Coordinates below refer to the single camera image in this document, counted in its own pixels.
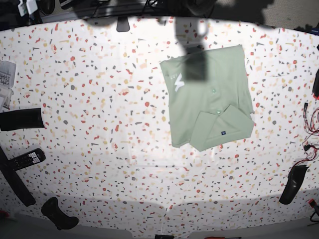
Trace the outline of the grey monitor stand foot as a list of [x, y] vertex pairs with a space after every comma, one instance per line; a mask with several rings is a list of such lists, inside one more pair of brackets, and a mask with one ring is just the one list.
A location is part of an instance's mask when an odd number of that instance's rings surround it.
[[116, 30], [117, 32], [128, 32], [130, 30], [130, 25], [127, 17], [118, 17]]

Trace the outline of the long black bar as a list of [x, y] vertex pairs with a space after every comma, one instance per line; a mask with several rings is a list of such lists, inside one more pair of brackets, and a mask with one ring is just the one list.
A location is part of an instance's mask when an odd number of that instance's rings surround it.
[[18, 174], [12, 169], [9, 164], [9, 160], [5, 155], [2, 148], [0, 149], [0, 171], [4, 175], [4, 178], [12, 188], [13, 192], [17, 195], [17, 197], [22, 201], [22, 203], [29, 207], [36, 203], [35, 198], [29, 192], [23, 181], [20, 179]]

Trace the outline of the black game controller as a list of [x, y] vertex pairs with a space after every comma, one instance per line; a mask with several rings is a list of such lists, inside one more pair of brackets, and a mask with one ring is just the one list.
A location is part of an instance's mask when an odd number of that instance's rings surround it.
[[48, 199], [43, 204], [41, 212], [55, 224], [58, 230], [70, 230], [79, 223], [77, 217], [69, 217], [60, 210], [56, 197]]

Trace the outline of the small red clip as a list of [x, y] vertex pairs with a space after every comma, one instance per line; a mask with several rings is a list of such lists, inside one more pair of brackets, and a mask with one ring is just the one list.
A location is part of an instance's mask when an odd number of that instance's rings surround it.
[[313, 208], [314, 206], [317, 205], [314, 199], [309, 200], [309, 205]]

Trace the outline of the black cylinder roll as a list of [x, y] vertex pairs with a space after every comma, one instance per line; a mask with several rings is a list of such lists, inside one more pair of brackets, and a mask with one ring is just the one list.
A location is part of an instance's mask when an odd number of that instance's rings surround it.
[[45, 128], [41, 108], [23, 109], [0, 114], [1, 131], [12, 131], [27, 128]]

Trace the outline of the light green T-shirt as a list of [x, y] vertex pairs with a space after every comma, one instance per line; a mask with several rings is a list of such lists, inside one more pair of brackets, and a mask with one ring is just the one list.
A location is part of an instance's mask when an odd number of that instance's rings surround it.
[[198, 151], [249, 138], [254, 122], [241, 45], [162, 61], [172, 145]]

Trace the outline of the black TV remote control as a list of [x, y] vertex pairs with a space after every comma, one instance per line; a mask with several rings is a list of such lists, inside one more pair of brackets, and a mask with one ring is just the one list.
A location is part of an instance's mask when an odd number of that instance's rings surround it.
[[44, 152], [37, 148], [35, 150], [29, 151], [18, 157], [15, 157], [8, 161], [8, 165], [14, 170], [18, 171], [38, 163], [43, 162], [46, 159]]

